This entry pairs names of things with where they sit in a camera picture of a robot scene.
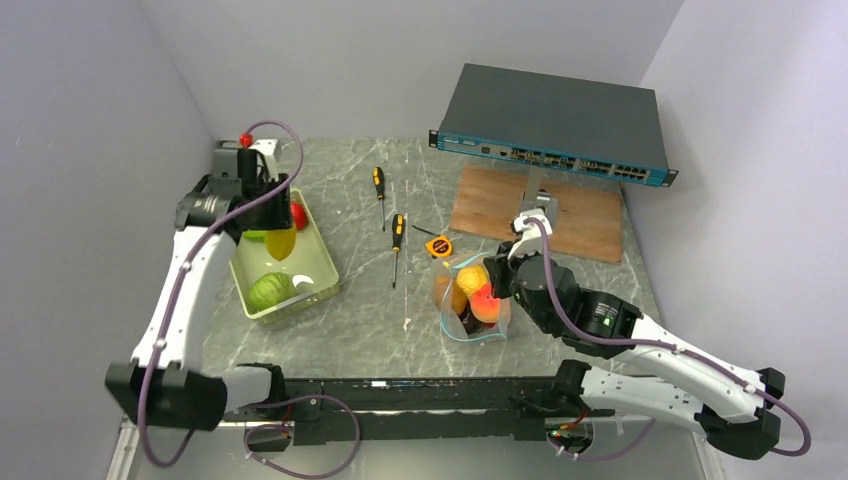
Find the red apple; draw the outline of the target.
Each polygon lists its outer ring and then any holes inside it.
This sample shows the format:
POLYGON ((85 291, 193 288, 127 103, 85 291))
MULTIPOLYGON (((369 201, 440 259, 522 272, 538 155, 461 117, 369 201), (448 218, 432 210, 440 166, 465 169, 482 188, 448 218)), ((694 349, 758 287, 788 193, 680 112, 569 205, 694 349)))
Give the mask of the red apple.
POLYGON ((309 215, 300 203, 291 203, 290 212, 297 231, 302 231, 309 225, 309 215))

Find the yellow starfruit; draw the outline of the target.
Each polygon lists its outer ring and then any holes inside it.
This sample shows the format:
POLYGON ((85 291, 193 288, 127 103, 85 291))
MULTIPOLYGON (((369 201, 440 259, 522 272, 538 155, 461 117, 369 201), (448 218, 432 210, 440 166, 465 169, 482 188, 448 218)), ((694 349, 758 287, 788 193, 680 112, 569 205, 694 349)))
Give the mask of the yellow starfruit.
POLYGON ((276 261, 282 261, 291 255, 296 240, 295 228, 268 230, 264 234, 265 249, 276 261))

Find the yellow lemon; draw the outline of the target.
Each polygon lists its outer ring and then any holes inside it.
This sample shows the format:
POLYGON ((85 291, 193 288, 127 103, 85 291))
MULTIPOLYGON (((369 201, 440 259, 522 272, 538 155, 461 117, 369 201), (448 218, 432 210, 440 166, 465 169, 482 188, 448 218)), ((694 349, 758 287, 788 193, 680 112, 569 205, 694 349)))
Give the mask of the yellow lemon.
POLYGON ((457 287, 467 296, 472 297, 478 291, 490 284, 487 270, 482 265, 462 267, 456 277, 457 287))

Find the clear zip top bag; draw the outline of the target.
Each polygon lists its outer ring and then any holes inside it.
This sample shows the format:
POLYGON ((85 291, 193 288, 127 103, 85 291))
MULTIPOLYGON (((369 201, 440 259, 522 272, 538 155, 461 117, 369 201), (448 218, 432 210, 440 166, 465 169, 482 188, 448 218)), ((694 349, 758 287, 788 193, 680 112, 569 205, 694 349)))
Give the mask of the clear zip top bag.
POLYGON ((431 262, 431 300, 445 336, 460 343, 506 340, 512 312, 509 299, 493 293, 483 265, 490 252, 454 255, 431 262))

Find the orange mango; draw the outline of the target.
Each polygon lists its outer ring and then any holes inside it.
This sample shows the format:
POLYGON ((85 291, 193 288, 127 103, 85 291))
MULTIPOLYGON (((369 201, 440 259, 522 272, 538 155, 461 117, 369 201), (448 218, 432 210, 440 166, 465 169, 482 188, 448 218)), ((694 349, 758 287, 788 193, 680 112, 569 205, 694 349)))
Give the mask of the orange mango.
POLYGON ((449 299, 451 310, 457 316, 461 316, 468 305, 469 299, 456 282, 451 283, 450 290, 451 293, 449 295, 449 299))

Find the dark purple mangosteen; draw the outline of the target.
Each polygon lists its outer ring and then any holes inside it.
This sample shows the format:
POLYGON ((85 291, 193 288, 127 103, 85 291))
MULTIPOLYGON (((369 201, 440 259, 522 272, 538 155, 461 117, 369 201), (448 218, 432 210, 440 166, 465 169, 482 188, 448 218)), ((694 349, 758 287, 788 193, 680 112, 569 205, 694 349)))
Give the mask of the dark purple mangosteen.
POLYGON ((459 317, 465 333, 468 336, 475 335, 482 329, 482 323, 473 315, 470 310, 466 310, 459 317))

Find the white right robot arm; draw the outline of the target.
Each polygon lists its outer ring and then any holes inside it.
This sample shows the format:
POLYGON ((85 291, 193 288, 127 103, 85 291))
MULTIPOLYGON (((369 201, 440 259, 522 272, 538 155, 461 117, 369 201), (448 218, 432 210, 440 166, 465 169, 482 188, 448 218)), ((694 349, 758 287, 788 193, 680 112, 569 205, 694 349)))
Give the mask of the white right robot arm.
POLYGON ((772 412, 785 386, 773 368, 748 370, 676 337, 631 303, 580 287, 571 270, 540 255, 487 257, 499 299, 510 298, 544 333, 577 352, 635 365, 645 377, 613 374, 565 360, 553 386, 557 411, 629 411, 702 435, 717 450, 758 460, 777 450, 781 420, 772 412))

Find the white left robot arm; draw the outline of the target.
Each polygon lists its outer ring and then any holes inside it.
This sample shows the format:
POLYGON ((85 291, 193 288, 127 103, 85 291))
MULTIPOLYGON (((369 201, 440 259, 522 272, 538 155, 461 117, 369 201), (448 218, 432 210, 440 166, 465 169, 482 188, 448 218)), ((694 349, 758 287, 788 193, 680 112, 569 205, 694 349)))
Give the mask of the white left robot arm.
POLYGON ((202 374, 202 351, 218 281, 247 230, 292 230, 289 193, 232 217, 287 179, 279 150, 229 141, 213 167, 176 207, 171 263, 151 321, 129 361, 110 364, 105 387, 138 426, 212 431, 224 415, 247 406, 264 420, 279 417, 287 392, 279 368, 248 364, 220 376, 202 374))

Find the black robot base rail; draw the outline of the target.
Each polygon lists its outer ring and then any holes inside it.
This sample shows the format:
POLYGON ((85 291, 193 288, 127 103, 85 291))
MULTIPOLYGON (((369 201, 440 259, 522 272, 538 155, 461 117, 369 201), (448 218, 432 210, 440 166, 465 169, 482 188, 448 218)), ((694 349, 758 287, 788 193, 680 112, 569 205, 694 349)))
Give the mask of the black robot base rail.
POLYGON ((543 441, 574 419, 609 417, 552 377, 289 379, 293 407, 240 407, 227 422, 285 421, 297 446, 363 440, 509 437, 543 441))

